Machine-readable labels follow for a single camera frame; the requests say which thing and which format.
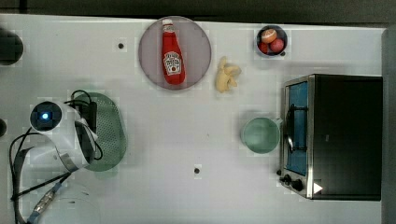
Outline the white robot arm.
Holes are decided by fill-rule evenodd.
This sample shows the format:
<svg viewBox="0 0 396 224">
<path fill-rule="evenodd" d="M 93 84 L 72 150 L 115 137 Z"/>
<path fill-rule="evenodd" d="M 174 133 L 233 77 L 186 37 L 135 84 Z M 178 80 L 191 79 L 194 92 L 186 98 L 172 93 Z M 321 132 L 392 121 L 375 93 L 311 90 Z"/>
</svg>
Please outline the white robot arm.
<svg viewBox="0 0 396 224">
<path fill-rule="evenodd" d="M 98 150 L 97 135 L 80 113 L 67 103 L 43 101 L 30 113 L 28 131 L 15 139 L 16 152 L 9 153 L 12 196 L 16 224 L 36 224 L 54 200 L 63 182 L 75 171 L 90 165 Z M 21 178 L 35 171 L 49 172 L 44 182 L 21 189 Z M 51 185 L 28 218 L 21 215 L 20 198 Z"/>
</svg>

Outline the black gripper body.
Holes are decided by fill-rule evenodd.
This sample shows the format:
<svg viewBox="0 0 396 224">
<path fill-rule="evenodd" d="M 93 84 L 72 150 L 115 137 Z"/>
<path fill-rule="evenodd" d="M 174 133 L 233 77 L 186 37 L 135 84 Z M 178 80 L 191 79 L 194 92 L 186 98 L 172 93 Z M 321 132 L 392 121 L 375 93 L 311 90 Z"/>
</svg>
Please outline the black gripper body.
<svg viewBox="0 0 396 224">
<path fill-rule="evenodd" d="M 96 133 L 97 121 L 97 103 L 91 102 L 81 108 L 81 116 L 87 121 L 90 129 Z"/>
</svg>

